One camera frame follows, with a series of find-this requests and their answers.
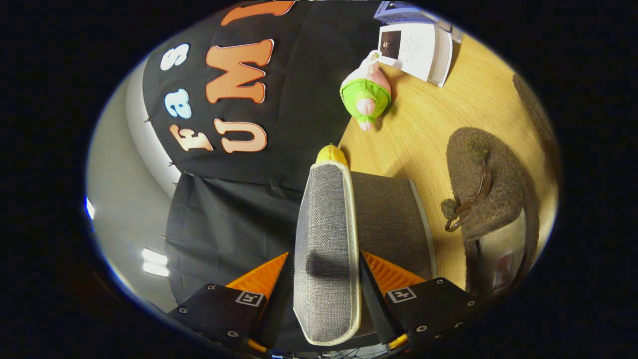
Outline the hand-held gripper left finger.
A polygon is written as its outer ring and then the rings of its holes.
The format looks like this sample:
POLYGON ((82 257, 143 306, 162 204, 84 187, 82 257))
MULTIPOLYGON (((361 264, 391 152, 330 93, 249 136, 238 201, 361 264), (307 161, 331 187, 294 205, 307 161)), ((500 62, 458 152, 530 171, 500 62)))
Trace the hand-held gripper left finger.
POLYGON ((224 355, 284 355, 290 268, 285 252, 228 284, 207 282, 167 316, 224 355))

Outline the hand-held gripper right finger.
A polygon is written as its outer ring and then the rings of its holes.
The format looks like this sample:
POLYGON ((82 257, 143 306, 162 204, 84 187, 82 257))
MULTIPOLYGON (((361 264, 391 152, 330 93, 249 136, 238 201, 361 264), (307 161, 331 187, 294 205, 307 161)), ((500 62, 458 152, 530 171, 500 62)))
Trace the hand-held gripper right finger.
POLYGON ((421 352, 469 327, 486 302, 444 277, 423 279, 361 251, 362 292, 378 337, 389 352, 421 352))

